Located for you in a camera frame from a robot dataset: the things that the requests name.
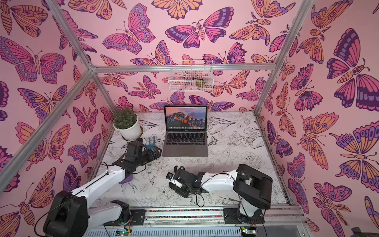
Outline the grey laptop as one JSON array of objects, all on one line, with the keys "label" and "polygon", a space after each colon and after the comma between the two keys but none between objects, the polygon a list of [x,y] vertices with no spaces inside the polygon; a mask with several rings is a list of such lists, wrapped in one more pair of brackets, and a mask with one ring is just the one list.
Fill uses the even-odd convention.
[{"label": "grey laptop", "polygon": [[207,106],[164,106],[164,157],[207,157]]}]

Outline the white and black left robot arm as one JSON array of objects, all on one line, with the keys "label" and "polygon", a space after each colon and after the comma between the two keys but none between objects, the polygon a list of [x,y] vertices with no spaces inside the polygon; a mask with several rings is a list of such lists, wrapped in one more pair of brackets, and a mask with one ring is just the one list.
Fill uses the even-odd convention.
[{"label": "white and black left robot arm", "polygon": [[137,168],[161,157],[162,149],[145,145],[141,138],[128,143],[123,155],[107,166],[99,177],[72,190],[61,191],[53,199],[43,232],[46,237],[82,237],[87,231],[108,222],[130,224],[130,206],[113,200],[102,207],[92,204],[116,184],[124,183],[135,175]]}]

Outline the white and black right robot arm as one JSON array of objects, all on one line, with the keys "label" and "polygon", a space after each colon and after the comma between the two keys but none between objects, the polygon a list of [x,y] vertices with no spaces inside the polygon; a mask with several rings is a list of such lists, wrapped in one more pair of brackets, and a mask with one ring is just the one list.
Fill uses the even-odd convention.
[{"label": "white and black right robot arm", "polygon": [[198,198],[204,199],[205,194],[232,191],[238,197],[236,217],[242,223],[264,224],[265,211],[271,208],[272,178],[248,165],[240,164],[229,172],[197,175],[176,166],[166,179],[175,193],[185,198],[194,196],[198,207],[204,207]]}]

